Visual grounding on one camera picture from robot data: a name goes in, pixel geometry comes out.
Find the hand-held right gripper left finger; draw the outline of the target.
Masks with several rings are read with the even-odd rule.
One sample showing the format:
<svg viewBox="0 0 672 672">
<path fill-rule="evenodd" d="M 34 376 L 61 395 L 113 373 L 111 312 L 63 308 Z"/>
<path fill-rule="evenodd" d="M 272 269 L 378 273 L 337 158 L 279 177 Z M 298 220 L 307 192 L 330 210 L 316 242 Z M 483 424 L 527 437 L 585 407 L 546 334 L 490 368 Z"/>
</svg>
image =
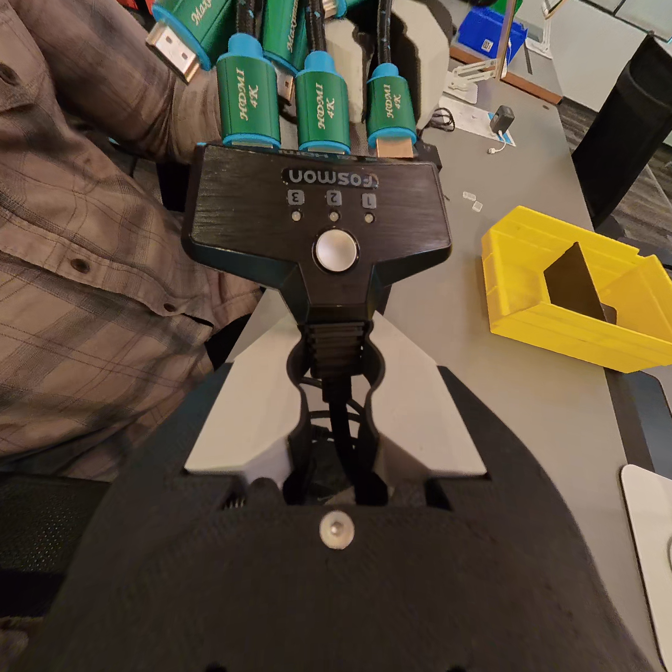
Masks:
<svg viewBox="0 0 672 672">
<path fill-rule="evenodd" d="M 300 342 L 284 316 L 233 361 L 184 468 L 195 475 L 290 476 L 290 434 L 307 401 L 288 359 Z"/>
</svg>

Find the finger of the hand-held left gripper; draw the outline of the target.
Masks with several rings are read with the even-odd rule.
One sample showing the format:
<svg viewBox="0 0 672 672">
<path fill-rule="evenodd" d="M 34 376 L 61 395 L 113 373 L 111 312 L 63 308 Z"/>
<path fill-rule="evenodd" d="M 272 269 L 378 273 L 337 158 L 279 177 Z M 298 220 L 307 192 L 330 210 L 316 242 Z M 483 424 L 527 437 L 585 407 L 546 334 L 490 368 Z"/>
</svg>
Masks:
<svg viewBox="0 0 672 672">
<path fill-rule="evenodd" d="M 325 26 L 327 52 L 348 88 L 349 120 L 364 123 L 367 81 L 374 56 L 374 38 L 350 20 L 330 20 Z"/>
<path fill-rule="evenodd" d="M 453 21 L 442 1 L 393 1 L 392 62 L 408 82 L 418 130 L 438 107 L 448 72 Z"/>
</svg>

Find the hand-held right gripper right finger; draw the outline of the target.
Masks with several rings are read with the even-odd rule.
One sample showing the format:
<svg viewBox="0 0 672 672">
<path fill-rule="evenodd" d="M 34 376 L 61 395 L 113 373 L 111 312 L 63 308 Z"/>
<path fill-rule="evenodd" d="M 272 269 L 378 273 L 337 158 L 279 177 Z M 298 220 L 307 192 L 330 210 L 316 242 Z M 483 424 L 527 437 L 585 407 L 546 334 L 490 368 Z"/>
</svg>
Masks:
<svg viewBox="0 0 672 672">
<path fill-rule="evenodd" d="M 379 476 L 482 476 L 483 460 L 436 362 L 380 313 L 370 335 L 384 360 L 372 388 Z"/>
</svg>

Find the black hdmi switch box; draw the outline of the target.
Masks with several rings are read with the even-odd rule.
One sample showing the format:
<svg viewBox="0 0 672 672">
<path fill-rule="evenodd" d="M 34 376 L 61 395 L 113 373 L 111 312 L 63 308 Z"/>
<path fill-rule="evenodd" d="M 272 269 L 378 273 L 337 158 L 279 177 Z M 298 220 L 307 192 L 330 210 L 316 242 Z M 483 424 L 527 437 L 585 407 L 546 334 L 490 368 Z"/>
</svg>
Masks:
<svg viewBox="0 0 672 672">
<path fill-rule="evenodd" d="M 446 261 L 432 162 L 196 147 L 182 228 L 196 263 L 277 290 L 324 382 L 362 373 L 384 290 Z"/>
</svg>

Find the yellow plastic bin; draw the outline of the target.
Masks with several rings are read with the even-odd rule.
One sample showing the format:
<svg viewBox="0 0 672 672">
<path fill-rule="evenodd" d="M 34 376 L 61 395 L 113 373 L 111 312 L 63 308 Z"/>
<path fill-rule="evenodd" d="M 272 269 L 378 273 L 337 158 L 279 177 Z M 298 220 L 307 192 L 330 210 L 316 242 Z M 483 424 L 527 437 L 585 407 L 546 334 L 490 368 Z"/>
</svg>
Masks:
<svg viewBox="0 0 672 672">
<path fill-rule="evenodd" d="M 617 324 L 550 302 L 544 270 L 579 242 Z M 671 278 L 655 256 L 525 206 L 482 238 L 492 333 L 621 373 L 671 365 Z"/>
</svg>

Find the blue plastic bin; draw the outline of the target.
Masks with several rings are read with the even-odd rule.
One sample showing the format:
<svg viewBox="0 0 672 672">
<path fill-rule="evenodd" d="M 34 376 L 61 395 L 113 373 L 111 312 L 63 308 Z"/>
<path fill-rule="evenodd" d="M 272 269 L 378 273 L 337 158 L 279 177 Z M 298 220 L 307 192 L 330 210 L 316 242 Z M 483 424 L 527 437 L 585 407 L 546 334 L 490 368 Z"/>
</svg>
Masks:
<svg viewBox="0 0 672 672">
<path fill-rule="evenodd" d="M 495 59 L 506 8 L 506 1 L 496 1 L 490 7 L 472 7 L 458 28 L 458 42 L 487 59 Z M 514 20 L 511 24 L 507 46 L 507 64 L 523 46 L 527 35 L 527 26 Z"/>
</svg>

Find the white paper sheet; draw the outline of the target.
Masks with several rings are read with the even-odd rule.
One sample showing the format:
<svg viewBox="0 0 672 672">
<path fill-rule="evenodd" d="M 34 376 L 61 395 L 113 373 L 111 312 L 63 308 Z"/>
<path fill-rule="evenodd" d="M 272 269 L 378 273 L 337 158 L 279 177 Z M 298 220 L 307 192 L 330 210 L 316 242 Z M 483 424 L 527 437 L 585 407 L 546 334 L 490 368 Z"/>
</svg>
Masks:
<svg viewBox="0 0 672 672">
<path fill-rule="evenodd" d="M 498 135 L 491 130 L 490 123 L 493 113 L 449 96 L 441 96 L 439 107 L 449 110 L 456 129 L 494 140 L 500 144 L 505 142 L 508 146 L 516 147 L 516 142 L 512 139 L 509 131 Z"/>
</svg>

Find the wood-edged desk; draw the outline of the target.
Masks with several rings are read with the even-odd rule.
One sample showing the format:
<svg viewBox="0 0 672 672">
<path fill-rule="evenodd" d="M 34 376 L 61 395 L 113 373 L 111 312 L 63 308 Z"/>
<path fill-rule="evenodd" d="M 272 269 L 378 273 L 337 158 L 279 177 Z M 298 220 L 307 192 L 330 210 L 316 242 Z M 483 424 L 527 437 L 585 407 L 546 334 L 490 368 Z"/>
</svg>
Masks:
<svg viewBox="0 0 672 672">
<path fill-rule="evenodd" d="M 487 59 L 474 50 L 454 42 L 450 47 L 451 60 L 456 61 L 458 76 L 473 81 L 492 79 L 496 61 Z M 507 66 L 501 80 L 549 104 L 558 105 L 563 93 L 552 59 L 531 51 L 524 43 Z"/>
</svg>

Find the white tablet stand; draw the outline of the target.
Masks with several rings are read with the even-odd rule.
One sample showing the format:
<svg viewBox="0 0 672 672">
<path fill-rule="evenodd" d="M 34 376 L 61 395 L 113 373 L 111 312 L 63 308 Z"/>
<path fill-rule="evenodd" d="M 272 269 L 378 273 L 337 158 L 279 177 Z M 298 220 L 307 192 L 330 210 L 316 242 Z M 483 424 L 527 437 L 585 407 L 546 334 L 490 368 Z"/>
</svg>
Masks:
<svg viewBox="0 0 672 672">
<path fill-rule="evenodd" d="M 671 670 L 671 479 L 627 464 L 620 480 L 660 660 Z"/>
</svg>

